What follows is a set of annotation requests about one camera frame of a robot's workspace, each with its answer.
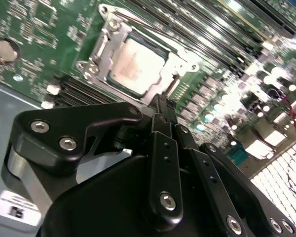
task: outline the black metal arm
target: black metal arm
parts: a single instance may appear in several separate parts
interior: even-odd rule
[[[215,145],[198,147],[175,103],[28,111],[14,121],[2,178],[45,216],[42,237],[296,237],[296,227]],[[79,164],[132,149],[77,184]]]

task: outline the sticker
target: sticker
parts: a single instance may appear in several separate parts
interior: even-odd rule
[[[36,205],[22,196],[5,190],[0,195],[0,216],[37,226],[41,213]]]

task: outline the red wire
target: red wire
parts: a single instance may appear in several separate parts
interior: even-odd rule
[[[284,96],[283,99],[285,100],[288,107],[290,108],[290,114],[291,114],[292,120],[294,122],[294,128],[295,128],[295,133],[296,133],[296,119],[295,119],[294,109],[292,108],[292,106],[291,106],[291,104],[290,104],[290,102],[289,102],[289,100],[287,99],[286,96]],[[289,183],[289,189],[296,195],[296,191],[295,191],[295,188],[294,188],[295,184],[293,183],[293,181],[292,181],[292,179],[290,178],[290,175],[289,175],[289,169],[291,168],[292,160],[293,160],[293,158],[291,158],[291,160],[289,161],[288,171],[287,171],[287,180],[288,180],[288,183]]]
[[[294,122],[294,128],[295,128],[295,133],[296,133],[296,119],[295,119],[295,112],[294,112],[294,109],[292,108],[290,102],[288,101],[287,97],[284,96],[283,97],[284,101],[287,103],[289,109],[290,109],[290,114],[291,114],[291,117],[292,117],[292,120]]]

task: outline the screw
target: screw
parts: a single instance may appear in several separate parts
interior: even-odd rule
[[[19,74],[15,74],[15,75],[13,76],[13,79],[14,79],[15,81],[17,81],[17,82],[21,82],[21,81],[23,81],[23,77],[22,77],[21,75],[19,75]]]
[[[76,149],[77,143],[70,137],[64,137],[60,139],[59,146],[66,151],[72,151]]]
[[[77,63],[77,68],[82,69],[83,68],[83,64],[82,63]]]
[[[31,123],[31,129],[34,132],[46,133],[49,131],[49,125],[43,121],[34,121]]]
[[[184,126],[181,127],[181,130],[184,132],[184,133],[188,133],[188,129]]]
[[[129,111],[132,113],[132,114],[135,114],[137,115],[138,114],[138,110],[133,108],[133,107],[129,107]]]
[[[280,225],[274,221],[273,219],[270,219],[270,222],[273,226],[273,228],[278,232],[278,233],[281,233],[282,232],[282,228],[280,227]]]
[[[114,31],[117,31],[119,29],[119,27],[120,27],[120,23],[115,19],[110,21],[109,25],[112,28],[112,30],[114,30]]]
[[[284,9],[286,9],[288,7],[288,3],[285,0],[280,1],[280,6]]]
[[[161,194],[160,202],[161,205],[169,211],[173,211],[176,208],[176,202],[169,194]]]
[[[88,72],[85,72],[83,75],[84,75],[84,78],[85,78],[86,80],[89,80],[89,79],[92,78],[91,74],[88,73]]]
[[[282,221],[284,227],[290,232],[290,233],[294,233],[294,230],[292,229],[292,227],[286,222],[286,221]]]
[[[216,152],[216,149],[213,145],[208,145],[209,150],[211,150],[211,152]]]
[[[89,72],[96,74],[99,72],[99,68],[96,65],[90,65]]]
[[[241,226],[232,216],[227,216],[227,224],[232,229],[232,231],[235,232],[236,235],[240,235],[242,233]]]

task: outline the motherboard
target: motherboard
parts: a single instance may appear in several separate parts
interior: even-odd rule
[[[44,109],[163,94],[197,143],[270,159],[296,127],[296,0],[0,0],[0,83]]]

